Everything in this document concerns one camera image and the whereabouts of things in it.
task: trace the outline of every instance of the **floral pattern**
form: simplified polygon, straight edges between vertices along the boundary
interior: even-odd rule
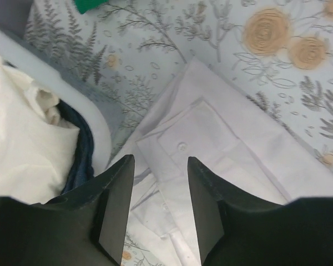
[[[333,172],[333,0],[35,0],[25,38],[122,107],[114,154],[196,56]],[[128,235],[122,263],[161,265]]]

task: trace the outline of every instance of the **white shirt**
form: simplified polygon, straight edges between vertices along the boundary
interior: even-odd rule
[[[169,84],[113,162],[130,153],[136,179],[128,232],[166,265],[200,264],[189,156],[279,204],[333,196],[333,174],[196,59]]]

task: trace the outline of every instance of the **white fabric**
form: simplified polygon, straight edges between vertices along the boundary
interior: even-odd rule
[[[131,204],[128,231],[166,265],[200,264],[187,182],[188,156],[198,157],[221,177],[273,202],[333,196],[333,174],[326,167],[195,59],[162,93],[113,162],[129,153],[135,155],[137,166],[133,198],[144,201]],[[141,181],[142,173],[147,177]],[[147,196],[156,191],[164,203],[156,194]],[[152,212],[144,209],[149,206]],[[160,215],[162,209],[170,212],[173,221]],[[168,254],[175,253],[178,259],[175,255],[169,259]]]
[[[79,129],[60,118],[58,103],[0,59],[0,196],[46,203],[64,188]]]

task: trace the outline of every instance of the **dark blue cloth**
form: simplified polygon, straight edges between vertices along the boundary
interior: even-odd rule
[[[63,119],[80,128],[74,163],[62,191],[64,194],[94,177],[92,166],[94,140],[88,124],[78,112],[63,101],[58,104],[58,109]]]

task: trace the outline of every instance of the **tablecloth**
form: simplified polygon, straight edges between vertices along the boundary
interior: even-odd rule
[[[333,0],[36,0],[26,41],[121,105],[114,153],[197,57],[333,172]]]

